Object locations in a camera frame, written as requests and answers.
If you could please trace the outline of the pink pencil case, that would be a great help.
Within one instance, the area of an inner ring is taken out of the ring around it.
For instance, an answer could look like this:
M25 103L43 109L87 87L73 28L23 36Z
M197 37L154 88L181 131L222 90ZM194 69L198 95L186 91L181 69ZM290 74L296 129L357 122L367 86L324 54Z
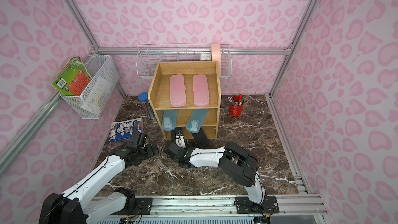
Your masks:
M196 107L205 107L210 104L208 80L204 74L193 76L193 99Z
M184 107L187 104L186 87L182 74L170 77L170 103L172 107Z

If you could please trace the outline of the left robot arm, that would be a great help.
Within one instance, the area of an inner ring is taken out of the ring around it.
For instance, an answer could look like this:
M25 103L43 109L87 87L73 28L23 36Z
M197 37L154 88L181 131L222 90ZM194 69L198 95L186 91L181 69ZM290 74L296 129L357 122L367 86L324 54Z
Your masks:
M116 175L131 166L158 155L148 136L134 132L123 145L115 148L89 175L61 194L52 193L43 202L41 224L96 224L110 215L142 213L132 190L119 188L106 198L92 203L96 194Z

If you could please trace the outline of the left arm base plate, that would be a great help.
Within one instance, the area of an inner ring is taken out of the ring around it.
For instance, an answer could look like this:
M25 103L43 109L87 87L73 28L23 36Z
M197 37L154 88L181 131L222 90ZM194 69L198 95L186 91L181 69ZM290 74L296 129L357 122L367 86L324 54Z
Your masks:
M124 208L112 214L112 216L136 216L150 215L153 198L130 198L127 199Z

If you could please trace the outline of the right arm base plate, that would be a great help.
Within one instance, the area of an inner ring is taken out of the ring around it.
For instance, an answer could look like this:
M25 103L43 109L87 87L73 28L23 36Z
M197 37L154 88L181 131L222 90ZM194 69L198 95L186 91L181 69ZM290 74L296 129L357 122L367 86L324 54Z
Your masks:
M238 214L279 214L279 205L275 196L267 196L262 204L253 203L248 197L236 197L234 201Z

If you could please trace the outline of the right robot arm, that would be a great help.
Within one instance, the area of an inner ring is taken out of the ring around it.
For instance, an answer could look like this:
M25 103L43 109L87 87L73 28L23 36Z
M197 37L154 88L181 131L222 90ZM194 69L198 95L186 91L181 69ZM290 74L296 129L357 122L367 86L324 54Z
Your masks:
M244 186L252 203L261 205L265 201L266 191L261 183L257 156L233 142L216 149L182 148L168 142L164 152L185 169L219 168Z

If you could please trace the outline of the teal pencil case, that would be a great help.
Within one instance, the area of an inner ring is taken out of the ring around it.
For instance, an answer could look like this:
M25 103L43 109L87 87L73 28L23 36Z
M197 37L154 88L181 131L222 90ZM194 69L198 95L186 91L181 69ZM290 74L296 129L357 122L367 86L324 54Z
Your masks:
M162 119L162 129L173 131L177 127L178 110L164 110Z
M192 112L189 121L187 122L186 129L191 133L198 133L202 127L207 113L208 109L206 108L195 109Z

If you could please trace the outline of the black pencil case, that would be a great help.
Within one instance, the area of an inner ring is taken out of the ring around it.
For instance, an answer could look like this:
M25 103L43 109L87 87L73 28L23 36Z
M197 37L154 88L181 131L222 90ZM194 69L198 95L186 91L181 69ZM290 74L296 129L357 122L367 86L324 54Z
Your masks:
M192 133L192 136L200 149L206 149L209 145L209 139L202 128L197 133Z
M175 134L176 134L177 131L182 131L182 127L176 127L173 131L171 131L171 136L172 136L171 140L174 143L175 143Z

